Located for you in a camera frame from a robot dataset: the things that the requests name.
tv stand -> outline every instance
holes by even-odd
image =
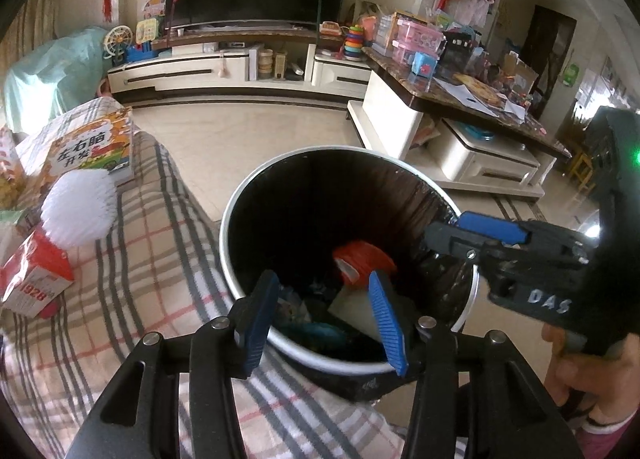
[[[211,22],[209,24],[198,24],[196,26],[172,26],[172,30],[190,30],[190,33],[205,32],[238,32],[242,30],[303,30],[315,33],[314,24],[303,24],[301,22],[286,22],[284,20],[239,20],[228,22]]]
[[[320,35],[319,47],[339,49],[344,39],[341,36]],[[299,28],[289,29],[226,29],[213,32],[185,32],[182,36],[174,33],[171,40],[166,37],[154,40],[151,43],[153,49],[166,49],[175,46],[189,46],[191,44],[204,44],[207,42],[298,42],[300,44],[315,44],[316,32]]]
[[[251,49],[206,52],[209,42],[299,42],[308,45],[303,81],[269,78],[252,80]],[[321,36],[321,48],[337,51],[341,37]],[[242,30],[186,33],[172,37],[170,47],[202,44],[192,53],[161,56],[125,64],[108,73],[111,92],[123,103],[194,95],[279,96],[346,104],[364,99],[371,69],[366,62],[336,60],[320,54],[316,33],[308,30]],[[167,48],[167,40],[153,42]]]

person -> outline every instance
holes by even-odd
[[[563,353],[565,332],[550,325],[542,338],[552,344],[544,385],[556,405],[570,389],[592,395],[575,431],[585,459],[640,457],[640,337],[629,335],[614,360]]]

toy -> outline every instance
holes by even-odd
[[[116,26],[104,37],[104,59],[113,58],[113,65],[124,62],[127,48],[133,44],[133,32],[129,26]]]
[[[126,58],[127,62],[142,62],[143,60],[155,58],[159,53],[159,51],[151,49],[151,42],[144,42],[129,46]]]
[[[436,57],[428,53],[418,51],[414,56],[414,63],[411,66],[411,71],[418,76],[431,78],[436,69],[436,65],[438,65],[438,59]]]
[[[320,24],[320,34],[321,35],[331,35],[331,36],[342,36],[342,30],[340,28],[340,24],[337,22],[331,22],[330,20],[326,20],[322,24]]]
[[[136,44],[152,42],[158,38],[158,19],[140,20],[136,26]]]
[[[165,8],[166,0],[148,0],[142,8],[142,18],[164,17]]]
[[[351,26],[347,38],[344,41],[344,57],[347,60],[360,60],[362,46],[364,44],[364,28],[362,26]]]

human hand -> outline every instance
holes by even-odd
[[[589,416],[600,425],[614,425],[632,415],[640,405],[640,338],[629,335],[620,358],[604,359],[581,354],[562,354],[565,332],[545,324],[543,340],[552,343],[552,357],[546,371],[545,387],[561,407],[569,390],[597,397]]]

sleeve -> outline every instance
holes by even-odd
[[[580,445],[584,458],[605,459],[626,432],[636,412],[624,421],[609,426],[600,426],[587,418],[575,433],[575,438],[578,441],[578,445]]]

